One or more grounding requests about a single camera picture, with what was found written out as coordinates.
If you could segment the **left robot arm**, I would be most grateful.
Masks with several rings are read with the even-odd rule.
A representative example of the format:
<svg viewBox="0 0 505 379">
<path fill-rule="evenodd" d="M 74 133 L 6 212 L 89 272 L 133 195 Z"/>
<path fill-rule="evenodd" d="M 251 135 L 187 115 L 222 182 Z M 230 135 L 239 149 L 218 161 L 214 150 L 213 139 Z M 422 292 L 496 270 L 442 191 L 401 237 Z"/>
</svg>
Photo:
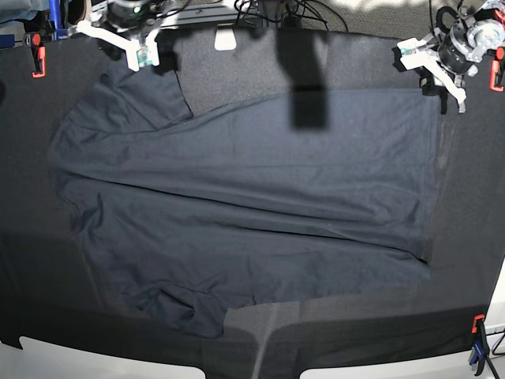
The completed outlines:
<svg viewBox="0 0 505 379">
<path fill-rule="evenodd" d="M 460 1 L 439 8 L 431 34 L 418 47 L 421 53 L 421 88 L 427 94 L 451 96 L 458 112 L 466 112 L 466 78 L 478 74 L 485 55 L 504 46 L 504 2 Z"/>
</svg>

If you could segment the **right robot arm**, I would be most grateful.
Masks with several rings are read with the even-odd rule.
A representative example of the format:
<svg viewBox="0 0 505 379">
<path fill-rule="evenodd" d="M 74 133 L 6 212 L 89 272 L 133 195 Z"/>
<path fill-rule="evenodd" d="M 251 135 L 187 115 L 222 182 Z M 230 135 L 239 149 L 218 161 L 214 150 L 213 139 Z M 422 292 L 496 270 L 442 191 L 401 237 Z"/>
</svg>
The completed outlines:
<svg viewBox="0 0 505 379">
<path fill-rule="evenodd" d="M 128 67 L 138 71 L 159 65 L 156 38 L 162 23 L 189 5 L 188 1 L 108 1 L 90 15 L 91 26 L 107 31 L 99 39 L 125 52 Z"/>
</svg>

